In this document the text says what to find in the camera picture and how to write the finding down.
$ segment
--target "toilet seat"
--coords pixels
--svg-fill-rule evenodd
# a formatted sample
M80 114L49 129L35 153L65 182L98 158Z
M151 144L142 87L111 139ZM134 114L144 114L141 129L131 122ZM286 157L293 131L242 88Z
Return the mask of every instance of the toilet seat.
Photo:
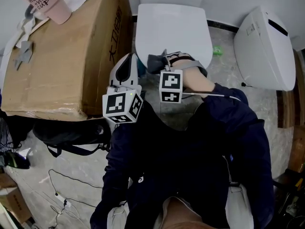
M149 54L185 52L207 68L213 47L201 8L174 4L140 4L135 48L147 67Z

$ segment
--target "fiducial marker cube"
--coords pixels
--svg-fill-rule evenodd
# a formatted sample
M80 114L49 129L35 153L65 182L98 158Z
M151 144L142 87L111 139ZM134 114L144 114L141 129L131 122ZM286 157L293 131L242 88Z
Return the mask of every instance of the fiducial marker cube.
M142 104L137 90L103 95L103 116L116 124L134 123Z
M161 72L159 84L161 103L181 103L183 87L182 77L182 70L175 70L174 72Z

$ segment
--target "white cable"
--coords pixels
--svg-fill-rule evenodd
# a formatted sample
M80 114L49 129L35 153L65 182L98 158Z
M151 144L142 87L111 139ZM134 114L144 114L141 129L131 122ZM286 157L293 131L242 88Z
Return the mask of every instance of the white cable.
M233 98L235 100L238 100L238 101L241 101L240 99L238 99L237 97L233 97L233 96L226 96L226 95L223 95L223 94L213 94L213 93L210 93L210 94L204 94L204 93L182 93L182 94L185 94L185 95L205 95L205 96L216 96L216 97L229 97L229 98Z
M122 211L122 212L119 212L119 213L114 213L113 215L116 216L116 215L120 215L122 213L124 213L125 211Z
M292 218L292 219L288 222L286 229L288 229L288 226L289 226L289 224L290 224L290 222L291 222L292 220L297 219L297 218L300 218L300 217L304 217L304 218L305 218L305 216L297 216L297 217Z
M223 155L223 158L225 159L225 161L227 163L227 168L228 168L228 172L229 172L229 182L232 182L231 173L230 173L230 170L229 170L229 163L228 163L228 161L227 161L227 159L225 158L224 155Z
M55 204L53 204L53 203L51 203L50 201L48 201L48 200L47 200L43 195L41 195L38 191L32 190L31 193L33 193L33 192L34 192L34 193L37 193L40 197L42 197L42 198L43 198L44 200L46 200L48 203L52 204L54 208L59 209L59 212L56 210L56 212L57 212L59 215L62 215L63 212L66 212L66 215L67 215L68 217L70 217L71 219L77 219L77 220L79 220L79 221L81 222L81 224L83 224L83 226L84 226L85 228L90 229L89 227L87 227L87 226L82 222L82 220L80 219L80 218L81 218L81 217L80 217L80 214L79 214L78 210L76 209L76 207L75 207L73 204L71 204L71 206L75 209L77 215L74 214L72 211L69 211L69 210L60 208L59 205L58 205L52 198L50 198L46 193L44 193L44 194L45 194L47 197L49 197L53 202L55 202Z

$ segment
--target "tiled floor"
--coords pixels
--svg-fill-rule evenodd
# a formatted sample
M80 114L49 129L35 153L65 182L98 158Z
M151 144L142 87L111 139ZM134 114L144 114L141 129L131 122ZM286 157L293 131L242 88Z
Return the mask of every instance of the tiled floor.
M265 120L265 130L268 135L271 149L272 173L276 177L287 167L291 149L293 129L277 128L277 105L275 91L242 88L242 78L239 73L233 48L234 33L210 28L213 45L221 46L224 54L221 57L213 57L208 68L209 78L227 87L242 89L248 97L250 107L257 113L259 118ZM169 126L183 130L187 120L192 116L201 99L192 97L183 100L183 104L160 104L158 93L158 77L147 75L141 79L143 89L147 91L146 100L151 103L160 118ZM21 192L32 211L34 219L41 229L48 228L55 223L56 213L50 208L55 204L54 190L48 177L48 170L55 169L68 176L96 186L102 186L102 176L107 165L106 152L98 151L91 156L77 156L63 152L58 158L54 158L46 146L37 140L32 132L23 143L23 150L30 149L29 170L17 170L6 168L6 171L18 183ZM51 173L52 181L65 198L73 198L96 206L101 200L101 189L92 188L88 185L72 181L55 173ZM81 220L89 227L89 219L93 208L71 202L78 210ZM58 217L58 229L83 229L85 228L78 220L71 219L67 215Z

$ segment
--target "black shoe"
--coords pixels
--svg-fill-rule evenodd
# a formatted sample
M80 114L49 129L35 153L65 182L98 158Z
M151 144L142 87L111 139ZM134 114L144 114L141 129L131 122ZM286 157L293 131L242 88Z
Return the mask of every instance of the black shoe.
M30 162L27 158L24 158L20 154L6 151L3 153L4 161L6 166L18 168L18 169L29 169Z

